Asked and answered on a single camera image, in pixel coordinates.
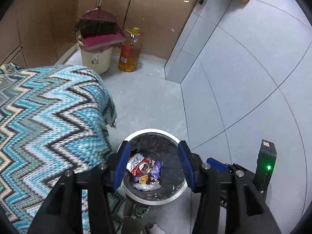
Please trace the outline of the green snack wrapper on floor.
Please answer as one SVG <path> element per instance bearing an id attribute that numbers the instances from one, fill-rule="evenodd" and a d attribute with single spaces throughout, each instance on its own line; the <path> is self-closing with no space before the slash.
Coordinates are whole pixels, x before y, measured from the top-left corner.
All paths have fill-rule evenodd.
<path id="1" fill-rule="evenodd" d="M 143 219 L 145 215 L 148 213 L 149 209 L 150 209 L 150 206 L 146 206 L 142 204 L 134 204 L 131 218 Z"/>

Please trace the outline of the crushed red soda can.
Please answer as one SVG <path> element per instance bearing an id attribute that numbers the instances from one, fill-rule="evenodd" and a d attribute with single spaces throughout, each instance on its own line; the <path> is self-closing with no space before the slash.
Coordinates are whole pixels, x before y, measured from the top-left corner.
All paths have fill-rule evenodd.
<path id="1" fill-rule="evenodd" d="M 154 164 L 155 160 L 152 158 L 144 157 L 142 154 L 136 153 L 128 160 L 126 169 L 133 176 L 143 176 L 151 172 Z"/>

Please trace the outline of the yellow cooking oil bottle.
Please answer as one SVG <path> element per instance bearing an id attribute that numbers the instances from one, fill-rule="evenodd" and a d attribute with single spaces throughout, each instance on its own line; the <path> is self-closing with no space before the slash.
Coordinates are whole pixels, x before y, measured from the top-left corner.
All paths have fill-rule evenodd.
<path id="1" fill-rule="evenodd" d="M 125 72 L 133 72 L 141 54 L 142 43 L 138 27 L 126 28 L 126 39 L 121 44 L 118 68 Z"/>

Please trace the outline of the white round trash bin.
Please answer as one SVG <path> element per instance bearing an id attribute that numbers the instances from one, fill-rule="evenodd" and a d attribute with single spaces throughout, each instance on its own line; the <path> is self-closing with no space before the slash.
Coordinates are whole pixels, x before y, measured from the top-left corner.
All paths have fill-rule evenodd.
<path id="1" fill-rule="evenodd" d="M 148 128 L 133 132 L 124 141 L 131 146 L 123 178 L 128 197 L 147 206 L 160 206 L 184 192 L 187 184 L 179 162 L 177 137 Z"/>

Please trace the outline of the maroon dustpan with broom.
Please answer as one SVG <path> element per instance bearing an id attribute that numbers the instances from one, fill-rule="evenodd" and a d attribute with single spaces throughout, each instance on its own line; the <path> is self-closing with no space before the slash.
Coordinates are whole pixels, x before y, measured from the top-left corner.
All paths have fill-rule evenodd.
<path id="1" fill-rule="evenodd" d="M 119 44 L 126 39 L 116 16 L 102 9 L 102 0 L 97 0 L 96 5 L 79 18 L 73 30 L 88 51 Z"/>

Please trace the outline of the purple snack wrapper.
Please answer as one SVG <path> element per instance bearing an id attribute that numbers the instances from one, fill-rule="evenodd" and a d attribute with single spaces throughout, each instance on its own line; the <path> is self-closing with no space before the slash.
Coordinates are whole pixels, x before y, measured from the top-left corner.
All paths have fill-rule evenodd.
<path id="1" fill-rule="evenodd" d="M 149 172 L 150 176 L 154 179 L 159 179 L 161 173 L 162 165 L 159 161 L 155 161 L 153 168 Z"/>

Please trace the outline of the cream plastic bucket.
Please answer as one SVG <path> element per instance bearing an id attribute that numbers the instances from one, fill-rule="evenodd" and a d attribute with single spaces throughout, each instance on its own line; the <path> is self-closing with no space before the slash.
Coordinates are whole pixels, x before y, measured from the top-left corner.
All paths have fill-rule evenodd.
<path id="1" fill-rule="evenodd" d="M 87 66 L 98 74 L 103 74 L 109 69 L 111 54 L 113 50 L 112 45 L 99 47 L 93 50 L 87 50 L 84 47 L 81 35 L 78 35 L 77 42 L 80 47 L 82 64 L 84 66 Z"/>

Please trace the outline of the blue zigzag knitted cloth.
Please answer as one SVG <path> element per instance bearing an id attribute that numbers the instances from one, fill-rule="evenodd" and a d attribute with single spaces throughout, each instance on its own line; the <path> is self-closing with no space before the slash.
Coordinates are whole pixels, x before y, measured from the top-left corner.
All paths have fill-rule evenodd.
<path id="1" fill-rule="evenodd" d="M 112 154 L 115 105 L 82 65 L 1 65 L 1 206 L 26 233 L 65 170 L 90 170 Z"/>

